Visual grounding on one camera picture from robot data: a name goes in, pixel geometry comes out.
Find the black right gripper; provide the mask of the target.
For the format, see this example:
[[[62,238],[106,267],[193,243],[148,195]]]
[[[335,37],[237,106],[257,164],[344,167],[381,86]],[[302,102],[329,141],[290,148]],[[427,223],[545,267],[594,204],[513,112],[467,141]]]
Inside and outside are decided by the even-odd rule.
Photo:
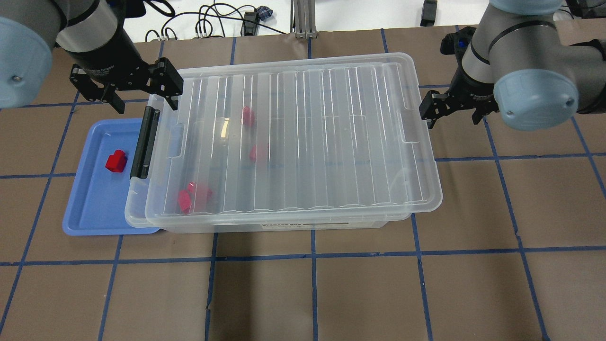
[[[441,41],[441,54],[454,56],[457,69],[448,91],[429,90],[419,106],[420,117],[428,129],[438,119],[456,110],[474,109],[472,123],[478,125],[484,117],[498,113],[494,99],[494,80],[489,60],[482,56],[472,43],[476,27],[464,27],[448,33]]]

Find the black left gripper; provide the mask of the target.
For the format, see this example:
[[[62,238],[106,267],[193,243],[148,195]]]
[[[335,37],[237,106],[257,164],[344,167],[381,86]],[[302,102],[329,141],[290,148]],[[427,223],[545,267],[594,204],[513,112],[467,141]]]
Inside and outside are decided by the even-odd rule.
[[[184,80],[178,70],[168,58],[159,58],[153,65],[146,63],[123,28],[117,29],[103,46],[88,52],[71,51],[70,56],[89,78],[71,75],[70,82],[88,100],[100,99],[103,93],[104,103],[120,115],[125,112],[125,103],[116,88],[102,89],[92,84],[95,81],[104,86],[114,84],[120,91],[142,90],[155,94],[163,97],[171,110],[179,108]]]

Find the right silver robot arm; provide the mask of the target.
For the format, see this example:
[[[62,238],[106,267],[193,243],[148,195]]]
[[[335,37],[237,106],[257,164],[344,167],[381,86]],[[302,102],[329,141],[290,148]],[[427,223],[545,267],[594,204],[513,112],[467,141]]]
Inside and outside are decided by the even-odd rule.
[[[563,45],[553,20],[559,0],[492,0],[477,27],[448,33],[441,54],[457,69],[444,93],[429,91],[420,117],[472,110],[472,122],[499,113],[516,130],[561,125],[574,114],[605,112],[605,41]]]

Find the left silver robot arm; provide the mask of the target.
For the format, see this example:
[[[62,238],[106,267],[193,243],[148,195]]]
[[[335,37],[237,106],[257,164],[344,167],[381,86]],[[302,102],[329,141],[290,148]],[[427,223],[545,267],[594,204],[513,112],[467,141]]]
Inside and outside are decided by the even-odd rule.
[[[50,73],[53,50],[74,60],[69,80],[87,101],[123,114],[119,91],[140,90],[178,108],[182,76],[167,58],[146,63],[124,30],[145,14],[143,0],[3,0],[0,3],[0,106],[31,104]]]

